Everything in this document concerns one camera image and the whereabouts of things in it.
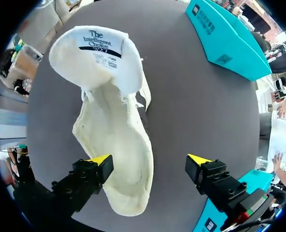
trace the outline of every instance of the shoe tongue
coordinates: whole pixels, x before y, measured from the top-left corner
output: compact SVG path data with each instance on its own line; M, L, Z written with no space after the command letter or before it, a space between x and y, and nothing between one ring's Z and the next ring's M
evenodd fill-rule
M49 61L60 76L84 91L95 89L111 79L111 74L96 64L94 55L79 49L73 39L54 46Z
M121 98L139 91L139 74L143 71L137 67L137 59L141 61L128 34L97 26L77 26L62 36L50 50L50 64L87 96L91 96L88 91L108 81L118 87Z

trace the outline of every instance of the teal box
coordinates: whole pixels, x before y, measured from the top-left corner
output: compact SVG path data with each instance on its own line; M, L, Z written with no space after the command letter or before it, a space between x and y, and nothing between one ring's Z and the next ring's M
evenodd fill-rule
M271 68L248 28L210 0L192 0L186 9L209 62L255 81Z

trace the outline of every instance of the white shoe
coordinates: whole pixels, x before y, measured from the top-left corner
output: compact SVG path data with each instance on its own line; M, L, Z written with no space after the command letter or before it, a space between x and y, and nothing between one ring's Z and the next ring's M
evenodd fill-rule
M72 131L76 139L90 158L113 156L114 171L103 186L112 209L123 216L143 213L153 155L141 118L151 94L134 43L121 31L79 26L56 40L49 62L82 89L83 105Z

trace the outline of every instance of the gray round table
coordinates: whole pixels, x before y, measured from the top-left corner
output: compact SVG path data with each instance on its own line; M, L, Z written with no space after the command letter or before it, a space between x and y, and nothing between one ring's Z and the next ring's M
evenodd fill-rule
M77 221L107 232L191 232L207 197L184 170L187 153L220 159L235 178L254 168L259 143L254 85L207 62L186 7L173 0L103 0L81 8L57 34L77 25L129 33L144 59L152 95L147 117L154 176L146 211L117 215L101 191L73 215ZM47 52L30 94L28 147L35 177L49 189L74 162L88 158L72 135L81 105L80 88L52 70Z

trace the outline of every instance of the insole label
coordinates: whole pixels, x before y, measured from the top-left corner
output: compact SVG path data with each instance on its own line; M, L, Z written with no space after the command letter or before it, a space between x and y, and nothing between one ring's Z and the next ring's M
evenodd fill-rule
M78 47L92 51L96 62L109 69L118 67L123 39L122 36L100 30L85 30L76 34Z

